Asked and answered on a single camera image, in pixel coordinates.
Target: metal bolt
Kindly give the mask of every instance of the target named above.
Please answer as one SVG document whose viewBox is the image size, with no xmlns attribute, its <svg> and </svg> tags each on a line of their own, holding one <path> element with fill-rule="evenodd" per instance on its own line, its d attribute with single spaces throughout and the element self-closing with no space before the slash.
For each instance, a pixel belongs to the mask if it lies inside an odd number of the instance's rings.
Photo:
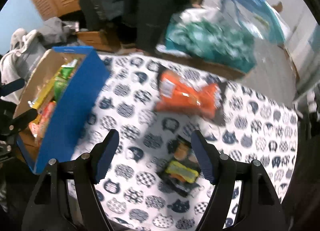
<svg viewBox="0 0 320 231">
<path fill-rule="evenodd" d="M 50 164 L 50 165 L 54 165 L 56 162 L 57 162 L 56 159 L 50 159 L 50 160 L 49 160 L 49 164 Z"/>
<path fill-rule="evenodd" d="M 261 165 L 261 163 L 260 163 L 258 160 L 254 160 L 254 161 L 253 161 L 253 164 L 254 164 L 255 166 L 260 166 L 260 165 Z"/>
<path fill-rule="evenodd" d="M 222 160 L 227 160 L 227 159 L 229 158 L 229 156 L 226 155 L 226 154 L 220 154 L 220 158 L 221 158 Z"/>
<path fill-rule="evenodd" d="M 90 154 L 89 154 L 89 153 L 81 154 L 81 158 L 82 158 L 82 159 L 88 159 L 89 157 L 90 157 Z"/>
</svg>

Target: orange snack bag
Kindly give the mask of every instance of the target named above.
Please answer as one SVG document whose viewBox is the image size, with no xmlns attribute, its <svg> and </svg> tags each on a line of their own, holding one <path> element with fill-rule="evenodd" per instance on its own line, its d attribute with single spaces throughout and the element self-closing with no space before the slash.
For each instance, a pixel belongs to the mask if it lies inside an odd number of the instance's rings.
<svg viewBox="0 0 320 231">
<path fill-rule="evenodd" d="M 158 72 L 160 101 L 156 111 L 169 111 L 187 115 L 199 115 L 223 126 L 223 100 L 227 83 L 212 83 L 196 91 L 193 86 L 177 73 L 160 66 Z"/>
</svg>

